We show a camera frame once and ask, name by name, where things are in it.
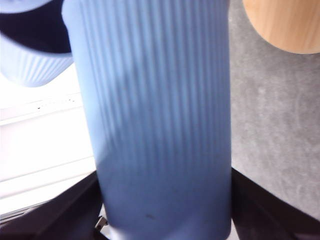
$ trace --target gray carpet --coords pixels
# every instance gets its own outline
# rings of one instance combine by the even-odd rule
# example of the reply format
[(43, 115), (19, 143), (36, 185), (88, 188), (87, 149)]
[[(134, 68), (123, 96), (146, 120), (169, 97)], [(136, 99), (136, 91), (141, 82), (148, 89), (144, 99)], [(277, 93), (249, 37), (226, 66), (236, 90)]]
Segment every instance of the gray carpet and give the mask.
[(229, 31), (232, 165), (320, 220), (320, 54), (264, 41), (241, 0), (231, 0)]

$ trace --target wooden surface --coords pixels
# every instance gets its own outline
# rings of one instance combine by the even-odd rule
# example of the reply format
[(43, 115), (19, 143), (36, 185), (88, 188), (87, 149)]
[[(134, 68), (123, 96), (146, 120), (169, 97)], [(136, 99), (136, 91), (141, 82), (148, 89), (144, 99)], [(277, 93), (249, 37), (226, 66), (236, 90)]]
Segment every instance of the wooden surface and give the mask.
[(255, 30), (282, 50), (320, 52), (320, 0), (243, 0)]

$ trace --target blue water bottle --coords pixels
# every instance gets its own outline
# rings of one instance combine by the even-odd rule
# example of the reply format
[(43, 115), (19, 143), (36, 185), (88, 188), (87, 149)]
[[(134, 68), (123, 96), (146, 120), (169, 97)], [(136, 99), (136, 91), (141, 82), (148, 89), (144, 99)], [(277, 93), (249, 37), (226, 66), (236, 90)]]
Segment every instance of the blue water bottle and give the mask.
[(65, 0), (112, 240), (224, 240), (228, 0)]

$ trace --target white surface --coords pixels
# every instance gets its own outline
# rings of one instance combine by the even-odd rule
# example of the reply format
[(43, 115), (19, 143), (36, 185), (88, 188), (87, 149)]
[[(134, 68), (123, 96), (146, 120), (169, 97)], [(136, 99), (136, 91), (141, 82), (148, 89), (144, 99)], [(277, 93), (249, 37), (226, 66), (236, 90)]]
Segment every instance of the white surface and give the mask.
[(50, 200), (95, 170), (75, 68), (27, 88), (0, 75), (0, 214)]

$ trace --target blue ribbed cup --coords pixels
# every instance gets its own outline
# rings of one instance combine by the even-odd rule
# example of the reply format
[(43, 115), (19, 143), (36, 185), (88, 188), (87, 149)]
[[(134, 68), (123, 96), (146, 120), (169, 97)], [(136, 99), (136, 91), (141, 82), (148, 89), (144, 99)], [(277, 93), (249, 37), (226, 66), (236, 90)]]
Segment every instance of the blue ribbed cup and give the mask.
[(228, 0), (65, 0), (112, 240), (230, 232)]

